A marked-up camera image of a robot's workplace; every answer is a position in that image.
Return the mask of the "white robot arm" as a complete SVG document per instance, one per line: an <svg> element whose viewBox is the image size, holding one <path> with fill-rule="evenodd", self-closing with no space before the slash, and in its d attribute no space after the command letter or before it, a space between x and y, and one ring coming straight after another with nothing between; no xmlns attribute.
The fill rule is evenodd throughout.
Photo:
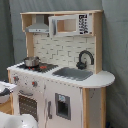
<svg viewBox="0 0 128 128"><path fill-rule="evenodd" d="M15 84L0 81L0 104L5 103ZM30 114L10 115L0 111L0 128L38 128L37 121Z"/></svg>

